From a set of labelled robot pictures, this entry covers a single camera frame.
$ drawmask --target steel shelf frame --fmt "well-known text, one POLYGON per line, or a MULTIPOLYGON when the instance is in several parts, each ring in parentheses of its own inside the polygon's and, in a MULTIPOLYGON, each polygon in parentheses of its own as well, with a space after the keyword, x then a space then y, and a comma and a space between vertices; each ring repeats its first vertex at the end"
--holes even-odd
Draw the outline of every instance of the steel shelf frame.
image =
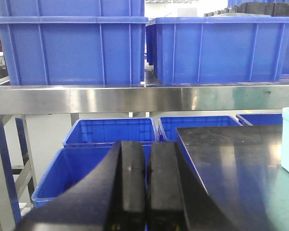
POLYGON ((36 178, 32 162, 26 115, 80 113, 176 112, 281 109, 289 107, 289 80, 279 83, 245 83, 202 86, 155 84, 109 86, 9 86, 0 80, 0 221, 11 231, 20 221, 18 199, 28 182, 36 178), (22 115, 29 161, 14 183, 4 123, 22 115))

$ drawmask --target white wall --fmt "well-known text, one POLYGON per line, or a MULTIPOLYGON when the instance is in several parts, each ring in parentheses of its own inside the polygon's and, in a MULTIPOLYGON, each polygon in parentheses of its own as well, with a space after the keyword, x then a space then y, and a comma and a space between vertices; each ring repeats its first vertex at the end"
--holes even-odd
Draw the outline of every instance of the white wall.
POLYGON ((197 16, 202 17, 205 13, 214 12, 226 8, 228 0, 198 0, 190 4, 146 4, 145 16, 149 18, 157 17, 177 17, 179 8, 197 8, 197 16))
POLYGON ((205 13, 221 10, 227 5, 228 0, 199 0, 198 16, 202 17, 205 13))

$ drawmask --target crate rim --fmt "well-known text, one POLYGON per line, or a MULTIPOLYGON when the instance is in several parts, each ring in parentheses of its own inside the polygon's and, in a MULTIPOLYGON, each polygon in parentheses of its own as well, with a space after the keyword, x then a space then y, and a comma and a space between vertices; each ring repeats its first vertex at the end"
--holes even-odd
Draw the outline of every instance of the crate rim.
POLYGON ((150 20, 154 24, 215 24, 215 23, 289 23, 289 17, 159 17, 150 20))
POLYGON ((4 16, 0 24, 146 24, 142 16, 4 16))

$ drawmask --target metal shelf rail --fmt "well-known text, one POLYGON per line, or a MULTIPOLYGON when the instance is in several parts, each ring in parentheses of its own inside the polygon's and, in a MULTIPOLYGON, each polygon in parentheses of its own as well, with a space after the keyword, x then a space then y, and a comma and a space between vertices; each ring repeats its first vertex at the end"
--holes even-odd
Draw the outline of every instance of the metal shelf rail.
POLYGON ((32 163, 26 115, 79 113, 176 112, 215 110, 281 109, 289 107, 289 79, 279 83, 242 83, 202 86, 155 84, 109 86, 9 86, 0 80, 0 221, 11 231, 21 219, 18 199, 36 178, 32 163), (14 183, 4 122, 22 115, 29 161, 14 183))

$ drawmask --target metal shelf leg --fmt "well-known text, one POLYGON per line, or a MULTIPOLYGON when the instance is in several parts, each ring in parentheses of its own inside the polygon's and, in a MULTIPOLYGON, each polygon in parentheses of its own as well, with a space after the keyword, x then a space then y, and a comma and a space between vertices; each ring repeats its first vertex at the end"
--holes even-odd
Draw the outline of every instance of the metal shelf leg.
POLYGON ((11 231, 21 215, 2 119, 0 115, 0 221, 3 231, 11 231))

